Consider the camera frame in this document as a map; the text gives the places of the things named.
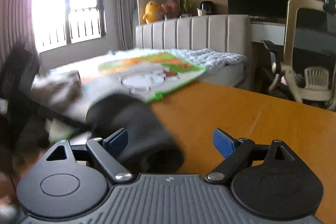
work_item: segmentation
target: bed headboard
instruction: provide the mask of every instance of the bed headboard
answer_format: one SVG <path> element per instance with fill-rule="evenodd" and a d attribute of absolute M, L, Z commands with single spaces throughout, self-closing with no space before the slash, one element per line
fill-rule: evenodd
<path fill-rule="evenodd" d="M 247 15 L 213 15 L 170 19 L 136 28 L 138 48 L 211 48 L 250 57 L 251 24 Z"/>

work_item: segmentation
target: pink curtain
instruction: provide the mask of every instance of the pink curtain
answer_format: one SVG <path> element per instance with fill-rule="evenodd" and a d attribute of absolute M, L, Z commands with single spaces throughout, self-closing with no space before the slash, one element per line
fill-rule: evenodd
<path fill-rule="evenodd" d="M 36 52 L 32 0 L 0 0 L 0 69 L 16 42 Z"/>

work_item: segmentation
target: wooden table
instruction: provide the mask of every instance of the wooden table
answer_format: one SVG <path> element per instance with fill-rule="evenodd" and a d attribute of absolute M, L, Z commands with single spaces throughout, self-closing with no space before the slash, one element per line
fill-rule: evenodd
<path fill-rule="evenodd" d="M 257 144 L 284 140 L 323 183 L 317 218 L 335 223 L 336 113 L 202 82 L 192 83 L 152 107 L 184 149 L 181 173 L 205 175 L 223 160 L 212 145 L 215 128 Z"/>

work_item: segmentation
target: white desk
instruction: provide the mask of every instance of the white desk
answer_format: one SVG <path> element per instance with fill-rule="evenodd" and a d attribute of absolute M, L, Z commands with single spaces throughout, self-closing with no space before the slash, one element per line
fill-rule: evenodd
<path fill-rule="evenodd" d="M 252 41 L 270 40 L 275 45 L 284 45 L 285 25 L 269 22 L 252 22 L 251 23 Z"/>

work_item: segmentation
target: blue gripper pad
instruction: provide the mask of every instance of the blue gripper pad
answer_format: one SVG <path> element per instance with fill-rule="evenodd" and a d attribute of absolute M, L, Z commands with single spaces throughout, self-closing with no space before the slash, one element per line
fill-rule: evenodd
<path fill-rule="evenodd" d="M 232 138 L 229 134 L 221 129 L 216 129 L 213 132 L 212 142 L 219 153 L 226 159 L 237 148 L 238 140 Z"/>
<path fill-rule="evenodd" d="M 121 128 L 103 140 L 103 148 L 113 157 L 117 158 L 128 144 L 128 131 Z"/>

